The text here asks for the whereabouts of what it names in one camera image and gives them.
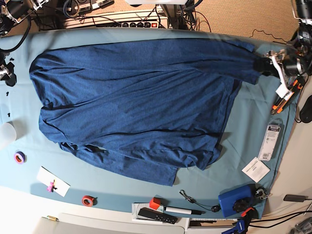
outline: white floor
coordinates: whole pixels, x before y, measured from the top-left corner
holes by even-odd
[[[301,109],[306,99],[312,94],[312,84],[308,83],[302,94],[299,108]],[[304,211],[311,201],[303,203],[284,202],[286,194],[306,195],[312,197],[312,123],[294,124],[292,135],[286,148],[280,166],[277,180],[268,198],[265,218],[279,217],[296,211]],[[0,187],[0,233],[4,234],[31,234],[40,217],[47,215],[58,217],[60,213],[80,215],[91,218],[111,221],[131,222],[130,213],[114,212],[109,210],[83,207],[54,201],[30,194],[13,191]],[[286,234],[304,216],[298,216],[279,226],[270,229],[250,228],[248,234]],[[185,227],[185,219],[177,223]]]

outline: purple tape roll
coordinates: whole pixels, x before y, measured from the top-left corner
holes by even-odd
[[[25,154],[23,154],[23,152],[15,153],[14,159],[18,164],[23,164],[26,161],[26,157],[25,157]]]

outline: tape roll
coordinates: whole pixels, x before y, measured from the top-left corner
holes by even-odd
[[[88,206],[88,207],[91,207],[91,206],[93,206],[93,200],[94,200],[95,198],[94,197],[91,197],[91,196],[83,196],[83,198],[82,198],[82,204],[84,205],[84,206]]]
[[[26,157],[25,157],[25,154],[23,154],[23,152],[15,153],[14,159],[15,159],[15,162],[17,162],[18,164],[23,164],[26,161]]]

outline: blue clamp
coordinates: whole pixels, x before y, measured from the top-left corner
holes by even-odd
[[[222,234],[243,233],[244,231],[245,231],[245,221],[243,219],[240,219],[236,223],[236,226],[234,228],[222,232]]]

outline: white card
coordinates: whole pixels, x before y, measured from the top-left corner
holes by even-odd
[[[40,170],[37,175],[37,180],[39,180],[41,183],[45,184],[46,186],[50,186],[50,182],[54,181],[54,187],[56,189],[54,189],[53,192],[58,193],[61,196],[65,196],[67,191],[70,188],[69,184],[65,183],[63,180],[56,177],[55,175],[53,175],[51,172],[47,171],[43,167],[40,167]]]
[[[248,165],[242,170],[243,173],[248,175],[254,182],[258,183],[270,169],[255,157]]]

